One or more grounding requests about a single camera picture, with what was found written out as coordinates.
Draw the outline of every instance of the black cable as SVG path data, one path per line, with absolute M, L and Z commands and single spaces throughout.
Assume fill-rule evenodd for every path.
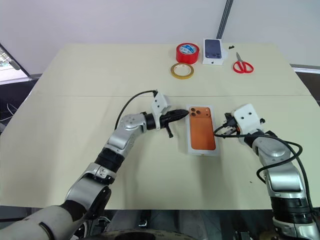
M 118 118 L 116 119 L 116 122 L 115 122 L 114 130 L 117 129 L 119 120 L 120 120 L 120 118 L 121 118 L 121 115 L 122 115 L 122 113 L 124 112 L 124 110 L 126 109 L 126 107 L 128 106 L 128 104 L 129 104 L 134 98 L 138 97 L 139 95 L 147 94 L 147 93 L 153 93 L 153 96 L 155 97 L 155 96 L 157 95 L 158 91 L 157 91 L 157 90 L 142 91 L 142 92 L 137 93 L 137 94 L 134 95 L 133 97 L 131 97 L 131 98 L 129 99 L 129 101 L 126 102 L 126 104 L 123 106 L 121 112 L 119 113 L 119 116 L 118 116 Z
M 281 165 L 284 165 L 284 164 L 287 164 L 291 161 L 293 161 L 294 159 L 296 159 L 296 161 L 298 162 L 298 165 L 301 169 L 301 172 L 302 172 L 302 176 L 303 176 L 303 181 L 304 181 L 304 186 L 305 186 L 305 196 L 306 196 L 306 199 L 307 199 L 307 202 L 309 204 L 309 209 L 310 209 L 310 212 L 311 212 L 311 216 L 318 228 L 318 231 L 320 232 L 320 223 L 318 221 L 318 211 L 316 211 L 313 207 L 313 204 L 312 204 L 312 201 L 311 201 L 311 196 L 310 196 L 310 187 L 309 187 L 309 181 L 308 181 L 308 177 L 307 177 L 307 173 L 306 173 L 306 170 L 299 158 L 300 154 L 302 153 L 303 151 L 303 148 L 301 145 L 299 145 L 298 143 L 295 143 L 295 142 L 291 142 L 291 141 L 284 141 L 276 136 L 272 136 L 272 135 L 262 135 L 262 134 L 255 134 L 255 135 L 252 135 L 252 134 L 238 134 L 238 135 L 223 135 L 223 134 L 217 134 L 218 131 L 220 131 L 221 129 L 223 129 L 225 127 L 225 125 L 222 125 L 220 127 L 218 127 L 215 131 L 214 131 L 214 135 L 216 137 L 220 137 L 220 138 L 246 138 L 246 137 L 262 137 L 262 138 L 270 138 L 270 139 L 275 139 L 281 143 L 283 143 L 290 151 L 291 153 L 293 154 L 292 157 L 288 158 L 287 160 L 284 160 L 284 161 L 281 161 L 281 162 L 277 162 L 277 163 L 274 163 L 274 164 L 270 164 L 270 165 L 267 165 L 267 166 L 264 166 L 264 167 L 261 167 L 259 168 L 257 171 L 256 171 L 256 175 L 257 177 L 263 182 L 263 183 L 266 183 L 266 181 L 260 176 L 260 172 L 264 171 L 264 170 L 267 170 L 267 169 L 270 169 L 270 168 L 274 168 L 274 167 L 277 167 L 277 166 L 281 166 Z M 296 147 L 299 148 L 298 152 L 295 152 L 293 150 L 293 148 L 290 146 L 290 145 L 294 145 Z

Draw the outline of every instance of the smartphone box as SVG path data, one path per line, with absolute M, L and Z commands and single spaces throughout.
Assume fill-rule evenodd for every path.
M 228 52 L 222 47 L 221 39 L 203 39 L 202 64 L 222 65 L 227 57 Z
M 197 145 L 197 143 L 195 142 L 196 140 L 195 140 L 194 136 L 193 136 L 193 139 L 192 139 L 192 132 L 194 132 L 195 129 L 193 129 L 193 131 L 191 131 L 191 128 L 193 127 L 193 124 L 196 123 L 196 122 L 192 122 L 192 125 L 191 125 L 191 118 L 192 117 L 197 117 L 197 116 L 200 116 L 200 115 L 202 117 L 206 118 L 206 116 L 205 116 L 206 112 L 202 113 L 200 111 L 200 113 L 197 114 L 196 111 L 191 111 L 191 108 L 208 108 L 209 109 L 209 111 L 210 111 L 209 115 L 211 116 L 211 119 L 210 119 L 209 122 L 210 122 L 212 128 L 211 127 L 204 127 L 206 124 L 208 124 L 208 121 L 205 121 L 206 124 L 203 124 L 203 121 L 200 121 L 199 122 L 199 126 L 197 126 L 197 128 L 202 130 L 201 132 L 203 133 L 204 138 L 207 138 L 208 140 L 209 140 L 209 138 L 211 137 L 211 134 L 212 134 L 213 140 L 215 142 L 215 148 L 214 149 L 209 149 L 210 147 L 208 147 L 208 149 L 199 149 L 199 148 L 201 148 L 199 146 L 195 147 L 195 145 Z M 214 130 L 216 128 L 216 125 L 215 125 L 215 114 L 214 114 L 213 107 L 211 105 L 188 104 L 186 106 L 186 109 L 189 111 L 189 114 L 185 118 L 186 129 L 187 129 L 186 137 L 187 137 L 187 145 L 188 145 L 188 154 L 198 155 L 198 156 L 219 156 L 220 155 L 220 150 L 219 150 L 218 138 L 214 136 Z

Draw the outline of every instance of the dark blue phone image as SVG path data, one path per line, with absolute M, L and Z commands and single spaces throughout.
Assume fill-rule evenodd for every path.
M 204 40 L 205 57 L 209 59 L 221 59 L 220 41 L 216 39 Z

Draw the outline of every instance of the red scissors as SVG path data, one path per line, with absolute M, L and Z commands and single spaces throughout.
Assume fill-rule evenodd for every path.
M 252 73 L 252 72 L 254 71 L 254 67 L 253 67 L 250 63 L 248 63 L 248 62 L 246 62 L 246 61 L 242 61 L 239 53 L 236 53 L 236 57 L 238 58 L 238 61 L 236 61 L 236 62 L 233 64 L 233 71 L 235 71 L 235 72 L 238 73 L 238 74 L 250 74 L 250 73 Z

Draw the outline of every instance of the metal pole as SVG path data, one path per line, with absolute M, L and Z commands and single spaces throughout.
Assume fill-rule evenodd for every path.
M 224 11 L 223 11 L 221 22 L 220 22 L 220 26 L 219 26 L 219 30 L 218 30 L 218 34 L 216 35 L 216 39 L 221 39 L 222 35 L 224 34 L 227 20 L 228 20 L 229 14 L 230 14 L 230 9 L 231 9 L 233 2 L 234 2 L 234 0 L 226 0 Z

